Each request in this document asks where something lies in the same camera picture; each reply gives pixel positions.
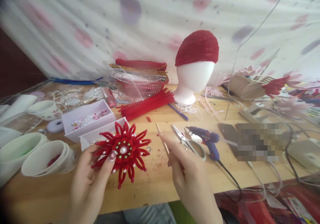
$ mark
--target white fabric backdrop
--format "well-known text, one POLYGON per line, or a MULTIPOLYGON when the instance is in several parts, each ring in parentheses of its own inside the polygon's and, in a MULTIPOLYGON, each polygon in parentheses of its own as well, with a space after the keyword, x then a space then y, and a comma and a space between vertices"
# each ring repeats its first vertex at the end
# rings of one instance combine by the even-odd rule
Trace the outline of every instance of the white fabric backdrop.
MULTIPOLYGON (((116 58, 166 62, 191 32, 210 30, 219 61, 211 82, 229 73, 236 51, 278 0, 3 0, 0 25, 47 76, 88 80, 116 58)), ((235 70, 258 66, 279 50, 265 74, 298 70, 320 77, 320 0, 281 0, 241 47, 235 70)))

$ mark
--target red knitted cap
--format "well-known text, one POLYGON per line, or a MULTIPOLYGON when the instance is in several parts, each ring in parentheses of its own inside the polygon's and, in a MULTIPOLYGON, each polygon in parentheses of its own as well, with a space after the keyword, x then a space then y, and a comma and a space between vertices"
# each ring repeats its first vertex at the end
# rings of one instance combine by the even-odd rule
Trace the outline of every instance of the red knitted cap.
POLYGON ((194 63, 198 61, 212 61, 217 63, 219 45, 217 38, 210 32, 199 30, 187 36, 179 47, 176 65, 194 63))

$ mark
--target bead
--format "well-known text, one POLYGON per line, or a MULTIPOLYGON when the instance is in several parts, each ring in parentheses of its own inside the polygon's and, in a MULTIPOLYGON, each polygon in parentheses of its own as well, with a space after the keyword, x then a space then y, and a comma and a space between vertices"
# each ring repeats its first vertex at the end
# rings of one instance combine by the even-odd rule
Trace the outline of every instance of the bead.
POLYGON ((125 154, 127 152, 127 150, 128 149, 125 146, 123 146, 123 147, 120 148, 120 153, 121 154, 125 154))

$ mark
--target hand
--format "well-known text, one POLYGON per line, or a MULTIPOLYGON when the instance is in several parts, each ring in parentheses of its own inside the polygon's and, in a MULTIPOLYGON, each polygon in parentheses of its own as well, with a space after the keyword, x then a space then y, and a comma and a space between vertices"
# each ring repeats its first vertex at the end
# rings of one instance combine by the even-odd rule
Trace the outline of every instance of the hand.
POLYGON ((100 147, 92 145, 81 154, 71 186, 68 224, 91 224, 96 220, 104 197, 116 152, 112 151, 101 169, 91 166, 99 156, 92 156, 100 147))
POLYGON ((222 224, 222 216, 214 199, 201 157, 180 143, 159 134, 169 150, 168 166, 172 166, 173 184, 196 223, 222 224))

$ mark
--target glue gun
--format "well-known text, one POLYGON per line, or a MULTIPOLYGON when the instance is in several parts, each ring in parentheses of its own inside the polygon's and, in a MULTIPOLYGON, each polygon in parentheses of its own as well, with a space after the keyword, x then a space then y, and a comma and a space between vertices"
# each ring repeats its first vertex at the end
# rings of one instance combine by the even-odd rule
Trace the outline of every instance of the glue gun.
POLYGON ((219 135, 214 132, 209 132, 208 130, 199 127, 186 127, 193 134, 201 137, 202 143, 206 145, 210 151, 210 158, 214 161, 220 160, 220 155, 216 147, 216 143, 219 141, 219 135))

